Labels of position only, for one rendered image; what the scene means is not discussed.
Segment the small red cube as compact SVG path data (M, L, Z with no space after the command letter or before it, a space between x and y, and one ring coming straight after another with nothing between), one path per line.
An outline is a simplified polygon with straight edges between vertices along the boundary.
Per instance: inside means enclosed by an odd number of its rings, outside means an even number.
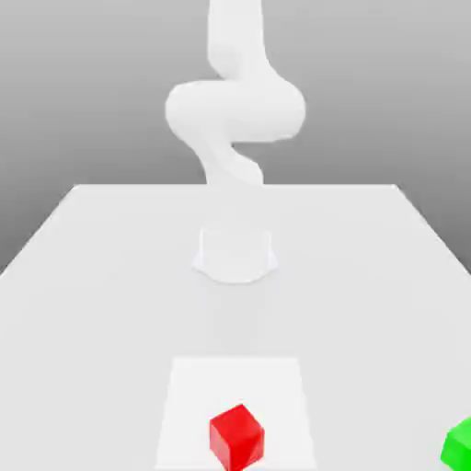
M239 404L210 420L209 442L224 471L243 471L263 458L265 430L247 407Z

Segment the small green cube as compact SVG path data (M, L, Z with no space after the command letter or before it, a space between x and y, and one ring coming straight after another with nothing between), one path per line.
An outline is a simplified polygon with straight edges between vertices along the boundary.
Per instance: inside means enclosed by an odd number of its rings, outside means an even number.
M471 471L471 417L448 431L441 460L452 471Z

